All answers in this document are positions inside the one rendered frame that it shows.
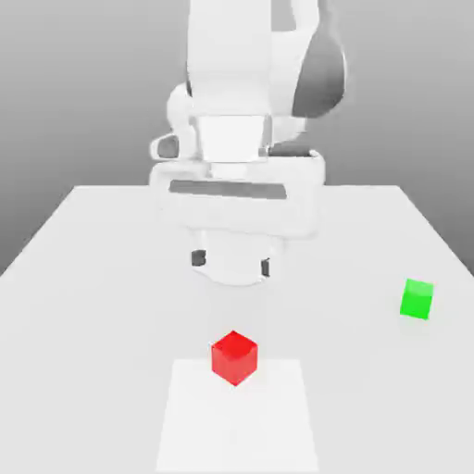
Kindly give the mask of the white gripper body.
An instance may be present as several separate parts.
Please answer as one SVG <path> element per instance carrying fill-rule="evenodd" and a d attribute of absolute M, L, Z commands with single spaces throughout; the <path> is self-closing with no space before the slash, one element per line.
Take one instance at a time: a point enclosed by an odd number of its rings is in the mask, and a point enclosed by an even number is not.
<path fill-rule="evenodd" d="M 271 156 L 244 167 L 240 179 L 212 178 L 203 161 L 168 161 L 149 184 L 162 218 L 193 230 L 299 239 L 317 233 L 324 158 Z"/>

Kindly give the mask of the small red cube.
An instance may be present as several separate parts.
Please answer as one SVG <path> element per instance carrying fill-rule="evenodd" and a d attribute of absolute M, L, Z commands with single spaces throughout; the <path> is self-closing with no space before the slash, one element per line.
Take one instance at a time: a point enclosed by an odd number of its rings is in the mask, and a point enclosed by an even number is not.
<path fill-rule="evenodd" d="M 211 346 L 211 368 L 233 386 L 238 386 L 257 369 L 258 345 L 231 331 Z"/>

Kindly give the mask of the small green cube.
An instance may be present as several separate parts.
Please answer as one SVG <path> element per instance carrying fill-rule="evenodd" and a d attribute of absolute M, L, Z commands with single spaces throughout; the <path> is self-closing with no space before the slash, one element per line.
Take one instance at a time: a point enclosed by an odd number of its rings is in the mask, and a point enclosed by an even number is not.
<path fill-rule="evenodd" d="M 411 318 L 428 320 L 434 284 L 407 279 L 402 295 L 400 314 Z"/>

